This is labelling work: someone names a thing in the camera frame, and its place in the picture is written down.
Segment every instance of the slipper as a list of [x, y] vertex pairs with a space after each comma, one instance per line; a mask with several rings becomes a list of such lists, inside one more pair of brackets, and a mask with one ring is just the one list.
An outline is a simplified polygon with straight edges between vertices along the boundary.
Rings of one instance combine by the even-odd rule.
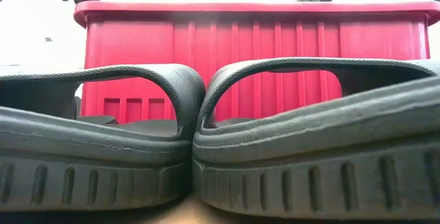
[[[205, 89], [184, 65], [115, 65], [0, 75], [0, 210], [114, 210], [165, 203], [191, 188], [191, 141]], [[75, 120], [82, 82], [142, 77], [177, 121], [98, 125]]]
[[116, 117], [110, 115], [80, 116], [81, 98], [75, 96], [76, 120], [91, 124], [118, 124]]
[[[346, 97], [258, 120], [214, 122], [219, 98], [240, 79], [317, 69], [334, 73]], [[439, 73], [436, 60], [228, 65], [212, 78], [201, 106], [195, 190], [217, 208], [259, 216], [440, 218]]]

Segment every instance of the red crate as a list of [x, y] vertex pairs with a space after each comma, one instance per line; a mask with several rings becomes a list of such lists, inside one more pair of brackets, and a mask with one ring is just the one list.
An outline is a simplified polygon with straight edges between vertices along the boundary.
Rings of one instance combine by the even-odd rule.
[[[286, 56], [429, 58], [428, 26], [440, 3], [151, 4], [89, 1], [74, 18], [87, 28], [85, 67], [182, 63], [208, 84], [220, 67]], [[325, 71], [262, 73], [235, 84], [217, 105], [218, 120], [266, 117], [340, 96]], [[120, 123], [174, 118], [152, 82], [87, 83], [83, 115], [114, 115]]]

